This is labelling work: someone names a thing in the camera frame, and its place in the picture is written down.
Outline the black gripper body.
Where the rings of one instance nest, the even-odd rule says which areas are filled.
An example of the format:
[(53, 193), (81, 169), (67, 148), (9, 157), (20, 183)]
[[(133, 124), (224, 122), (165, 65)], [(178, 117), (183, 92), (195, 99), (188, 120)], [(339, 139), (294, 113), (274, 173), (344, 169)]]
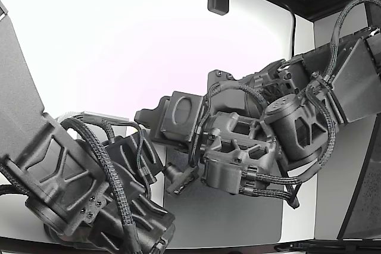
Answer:
[(191, 142), (203, 99), (199, 95), (173, 92), (160, 127), (166, 139), (182, 143)]

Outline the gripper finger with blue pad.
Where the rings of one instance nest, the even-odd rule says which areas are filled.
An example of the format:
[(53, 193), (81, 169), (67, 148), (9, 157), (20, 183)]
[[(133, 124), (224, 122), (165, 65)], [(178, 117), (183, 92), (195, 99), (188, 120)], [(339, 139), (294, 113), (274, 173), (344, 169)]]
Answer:
[(165, 136), (160, 128), (167, 109), (167, 97), (163, 96), (154, 109), (142, 109), (135, 114), (135, 122), (149, 129), (149, 136), (153, 142), (163, 142)]

